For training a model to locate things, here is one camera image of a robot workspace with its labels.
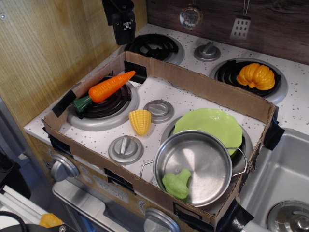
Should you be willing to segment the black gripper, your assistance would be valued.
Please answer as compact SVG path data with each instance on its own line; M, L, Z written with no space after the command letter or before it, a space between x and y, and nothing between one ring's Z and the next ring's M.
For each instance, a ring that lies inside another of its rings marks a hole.
M131 0L102 0L109 26L113 26L117 45L125 45L135 40L136 21Z

